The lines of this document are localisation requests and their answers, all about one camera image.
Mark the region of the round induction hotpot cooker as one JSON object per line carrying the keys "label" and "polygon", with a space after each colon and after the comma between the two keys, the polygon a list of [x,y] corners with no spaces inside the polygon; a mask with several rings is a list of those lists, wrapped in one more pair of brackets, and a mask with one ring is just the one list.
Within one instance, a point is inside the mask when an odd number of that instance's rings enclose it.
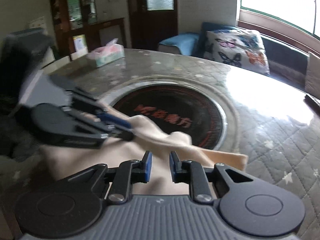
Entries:
{"label": "round induction hotpot cooker", "polygon": [[113,108],[128,116],[143,115],[163,132],[183,132],[195,146],[217,150],[227,132],[222,107],[190,86],[158,83],[135,88],[119,96]]}

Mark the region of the butterfly print pillow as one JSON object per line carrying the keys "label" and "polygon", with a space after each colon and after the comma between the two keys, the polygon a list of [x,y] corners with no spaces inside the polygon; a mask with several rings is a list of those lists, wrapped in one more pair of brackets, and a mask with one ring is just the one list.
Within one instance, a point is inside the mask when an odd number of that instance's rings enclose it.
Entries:
{"label": "butterfly print pillow", "polygon": [[263,40],[256,30],[207,31],[204,58],[263,75],[270,74]]}

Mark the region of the grey plain cushion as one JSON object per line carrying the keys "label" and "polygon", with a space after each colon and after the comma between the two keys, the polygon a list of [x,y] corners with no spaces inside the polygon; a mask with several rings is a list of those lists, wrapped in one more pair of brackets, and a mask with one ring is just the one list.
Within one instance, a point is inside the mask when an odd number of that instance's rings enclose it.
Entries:
{"label": "grey plain cushion", "polygon": [[305,76],[305,91],[319,99],[320,95],[320,58],[309,52]]}

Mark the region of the green framed window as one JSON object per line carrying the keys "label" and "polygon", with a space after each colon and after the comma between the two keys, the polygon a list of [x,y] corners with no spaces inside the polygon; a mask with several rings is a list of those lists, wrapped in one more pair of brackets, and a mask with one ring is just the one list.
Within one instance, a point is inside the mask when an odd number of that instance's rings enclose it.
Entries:
{"label": "green framed window", "polygon": [[319,0],[240,0],[240,21],[319,53]]}

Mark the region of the dark wooden door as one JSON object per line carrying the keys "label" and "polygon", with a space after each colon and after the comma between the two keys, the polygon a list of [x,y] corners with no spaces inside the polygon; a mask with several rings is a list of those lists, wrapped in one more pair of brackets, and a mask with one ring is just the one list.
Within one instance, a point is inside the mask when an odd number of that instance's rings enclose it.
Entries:
{"label": "dark wooden door", "polygon": [[157,50],[178,34],[177,0],[127,0],[134,49]]}

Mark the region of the dark wooden side table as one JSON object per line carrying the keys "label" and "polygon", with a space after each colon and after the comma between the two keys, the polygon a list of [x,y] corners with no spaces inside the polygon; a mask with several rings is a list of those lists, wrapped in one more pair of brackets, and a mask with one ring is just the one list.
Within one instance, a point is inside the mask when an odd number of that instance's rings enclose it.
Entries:
{"label": "dark wooden side table", "polygon": [[71,40],[80,35],[84,35],[89,52],[104,46],[114,38],[118,38],[120,44],[127,47],[124,18],[84,24],[82,28],[71,29],[65,34]]}

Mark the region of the black remote control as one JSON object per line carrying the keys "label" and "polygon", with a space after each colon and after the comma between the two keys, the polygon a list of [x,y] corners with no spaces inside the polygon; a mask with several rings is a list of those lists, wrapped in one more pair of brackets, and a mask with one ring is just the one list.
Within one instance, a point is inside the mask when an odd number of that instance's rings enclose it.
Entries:
{"label": "black remote control", "polygon": [[310,94],[306,94],[304,98],[307,105],[309,105],[314,111],[320,110],[320,103],[314,96],[311,96]]}

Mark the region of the dark wooden display cabinet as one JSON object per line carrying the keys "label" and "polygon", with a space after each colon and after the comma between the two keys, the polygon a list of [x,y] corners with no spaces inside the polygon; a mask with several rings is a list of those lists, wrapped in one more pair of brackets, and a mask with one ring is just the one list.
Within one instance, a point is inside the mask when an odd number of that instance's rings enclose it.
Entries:
{"label": "dark wooden display cabinet", "polygon": [[95,0],[50,0],[57,51],[60,56],[75,52],[71,31],[97,22]]}

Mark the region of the pink tissue box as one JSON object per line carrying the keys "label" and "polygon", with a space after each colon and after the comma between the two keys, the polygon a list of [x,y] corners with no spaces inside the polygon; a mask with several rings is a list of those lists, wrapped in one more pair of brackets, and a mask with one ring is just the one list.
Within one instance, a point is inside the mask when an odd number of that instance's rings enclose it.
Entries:
{"label": "pink tissue box", "polygon": [[118,44],[118,39],[114,38],[105,46],[99,47],[86,55],[90,63],[94,63],[97,68],[117,61],[125,57],[124,47]]}

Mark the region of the blue sofa bench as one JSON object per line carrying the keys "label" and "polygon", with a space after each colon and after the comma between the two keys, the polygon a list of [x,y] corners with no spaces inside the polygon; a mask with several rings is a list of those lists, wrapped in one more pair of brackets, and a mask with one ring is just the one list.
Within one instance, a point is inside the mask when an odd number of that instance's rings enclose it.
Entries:
{"label": "blue sofa bench", "polygon": [[158,51],[239,67],[300,90],[309,59],[307,53],[257,30],[208,22],[199,33],[181,33],[159,42]]}

